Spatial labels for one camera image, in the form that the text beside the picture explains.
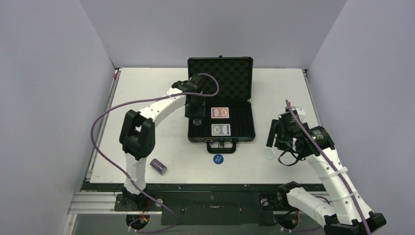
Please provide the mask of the clear round plastic disc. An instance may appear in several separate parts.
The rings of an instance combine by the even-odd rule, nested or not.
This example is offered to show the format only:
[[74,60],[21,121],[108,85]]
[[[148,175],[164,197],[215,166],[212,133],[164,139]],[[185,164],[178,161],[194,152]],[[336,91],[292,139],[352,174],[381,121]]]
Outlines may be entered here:
[[273,159],[275,159],[276,154],[275,154],[275,152],[272,148],[266,148],[266,149],[263,150],[262,156],[266,160],[272,161]]

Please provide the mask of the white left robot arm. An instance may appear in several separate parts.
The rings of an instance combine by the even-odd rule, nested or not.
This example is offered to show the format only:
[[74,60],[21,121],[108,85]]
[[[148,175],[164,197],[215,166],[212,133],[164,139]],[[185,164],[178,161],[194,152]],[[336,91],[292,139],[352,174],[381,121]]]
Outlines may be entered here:
[[126,158],[128,174],[122,190],[123,200],[135,211],[144,208],[146,197],[146,158],[155,147],[156,127],[175,110],[185,107],[185,117],[197,125],[205,116],[206,84],[211,76],[196,73],[189,80],[177,81],[151,105],[139,111],[129,110],[121,128],[119,142]]

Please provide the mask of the green blue poker chip stack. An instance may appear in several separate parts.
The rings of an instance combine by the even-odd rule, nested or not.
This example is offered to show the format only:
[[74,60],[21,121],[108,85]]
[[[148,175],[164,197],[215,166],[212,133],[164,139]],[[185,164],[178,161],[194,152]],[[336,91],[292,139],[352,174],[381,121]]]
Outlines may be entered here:
[[202,124],[202,120],[200,118],[195,118],[193,120],[193,125],[200,126]]

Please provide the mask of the purple poker chip stack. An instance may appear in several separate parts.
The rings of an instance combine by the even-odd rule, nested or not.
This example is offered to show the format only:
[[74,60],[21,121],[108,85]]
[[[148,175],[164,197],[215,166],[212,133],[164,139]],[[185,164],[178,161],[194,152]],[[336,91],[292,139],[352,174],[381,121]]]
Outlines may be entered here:
[[163,175],[167,170],[167,167],[156,158],[151,160],[150,166],[161,175]]

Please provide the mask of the blue playing card deck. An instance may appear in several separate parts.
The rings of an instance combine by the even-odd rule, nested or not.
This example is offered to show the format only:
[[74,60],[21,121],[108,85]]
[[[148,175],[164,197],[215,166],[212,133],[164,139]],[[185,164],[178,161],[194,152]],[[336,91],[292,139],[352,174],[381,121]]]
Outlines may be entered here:
[[211,125],[212,136],[231,136],[230,124],[212,124]]

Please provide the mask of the black robot base mount plate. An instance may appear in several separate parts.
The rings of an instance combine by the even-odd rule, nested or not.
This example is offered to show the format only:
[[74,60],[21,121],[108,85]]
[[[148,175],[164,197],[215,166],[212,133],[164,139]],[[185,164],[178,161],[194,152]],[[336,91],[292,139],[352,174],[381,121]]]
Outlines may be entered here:
[[148,184],[144,195],[132,196],[122,184],[84,182],[86,192],[108,192],[113,212],[127,214],[135,227],[161,216],[162,225],[273,226],[276,221],[295,225],[296,211],[283,202],[279,184]]

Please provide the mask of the black foam-lined carry case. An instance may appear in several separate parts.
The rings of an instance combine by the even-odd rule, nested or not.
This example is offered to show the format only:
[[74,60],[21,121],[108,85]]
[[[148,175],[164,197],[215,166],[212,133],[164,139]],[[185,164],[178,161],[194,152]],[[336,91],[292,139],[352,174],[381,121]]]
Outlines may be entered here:
[[[206,91],[217,93],[205,99],[205,116],[200,126],[188,119],[187,138],[190,142],[205,143],[211,154],[231,154],[237,143],[255,139],[254,117],[250,99],[253,85],[254,60],[241,57],[191,57],[187,61],[188,77],[207,73]],[[230,118],[212,119],[212,107],[229,107]],[[212,136],[212,124],[230,124],[231,136]]]

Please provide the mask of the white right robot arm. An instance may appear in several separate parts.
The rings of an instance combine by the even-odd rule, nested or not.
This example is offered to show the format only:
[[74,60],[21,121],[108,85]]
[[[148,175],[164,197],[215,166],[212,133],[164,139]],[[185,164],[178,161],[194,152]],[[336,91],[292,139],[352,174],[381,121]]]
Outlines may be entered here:
[[304,212],[327,235],[369,235],[386,225],[384,215],[374,212],[354,187],[334,141],[323,127],[309,128],[297,111],[287,110],[272,120],[266,146],[290,153],[294,164],[307,161],[331,199],[325,202],[291,181],[278,188],[276,202],[280,208]]

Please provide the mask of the blue round dealer button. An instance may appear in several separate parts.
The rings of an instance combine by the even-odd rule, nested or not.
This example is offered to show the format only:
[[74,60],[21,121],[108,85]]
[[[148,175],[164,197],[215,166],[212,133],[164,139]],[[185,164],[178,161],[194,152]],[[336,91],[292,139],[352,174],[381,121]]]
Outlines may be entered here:
[[217,165],[220,165],[224,162],[224,157],[221,154],[216,154],[213,157],[213,162]]

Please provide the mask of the red playing card deck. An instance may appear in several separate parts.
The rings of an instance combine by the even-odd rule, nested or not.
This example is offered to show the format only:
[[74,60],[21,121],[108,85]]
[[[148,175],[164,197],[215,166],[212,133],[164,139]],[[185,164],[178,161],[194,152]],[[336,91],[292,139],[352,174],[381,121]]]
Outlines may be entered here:
[[212,107],[211,108],[212,119],[228,119],[230,118],[229,107]]

